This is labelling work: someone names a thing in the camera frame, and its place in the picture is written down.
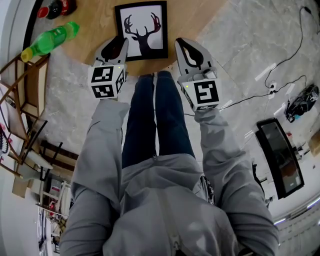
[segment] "electrical outlet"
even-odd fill
[[[273,92],[274,90],[276,90],[276,88],[277,88],[277,83],[275,82],[275,81],[272,81],[270,84],[269,84],[269,87],[272,87],[273,86],[273,88],[270,88],[269,89],[269,93],[271,93],[271,92]],[[271,99],[273,99],[274,97],[275,97],[275,93],[273,93],[273,94],[270,94],[269,95],[269,100],[271,100]]]

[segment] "deer antlers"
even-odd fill
[[[144,36],[150,36],[153,33],[156,33],[160,30],[161,28],[161,24],[160,24],[160,20],[159,17],[156,16],[153,12],[151,12],[151,18],[153,19],[153,24],[154,24],[154,30],[148,32],[148,29],[146,26],[144,26],[145,28],[145,35]],[[131,18],[132,14],[129,15],[129,17],[125,18],[124,20],[124,32],[126,32],[127,34],[131,34],[131,35],[135,35],[136,37],[140,37],[139,33],[138,33],[138,29],[136,30],[136,33],[131,32],[130,27],[133,25],[130,23],[130,18]]]

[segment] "gray hoodie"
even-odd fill
[[[93,114],[72,178],[74,205],[61,256],[237,256],[243,247],[257,255],[277,254],[279,232],[251,162],[218,109],[195,113],[202,172],[188,154],[122,169],[121,127],[129,108],[104,99]],[[203,175],[216,206],[203,196]]]

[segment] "hoodie sleeve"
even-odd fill
[[[61,236],[62,256],[100,255],[120,211],[121,127],[130,106],[100,100],[76,162],[74,205]]]
[[[252,164],[238,146],[218,109],[197,111],[203,172],[212,184],[216,206],[226,212],[238,241],[261,256],[278,252],[279,231],[252,175]]]

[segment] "monitor screen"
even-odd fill
[[[287,144],[286,138],[276,122],[261,125],[261,129],[273,151],[276,164],[280,170],[285,193],[302,184],[300,169],[296,165],[291,146]]]

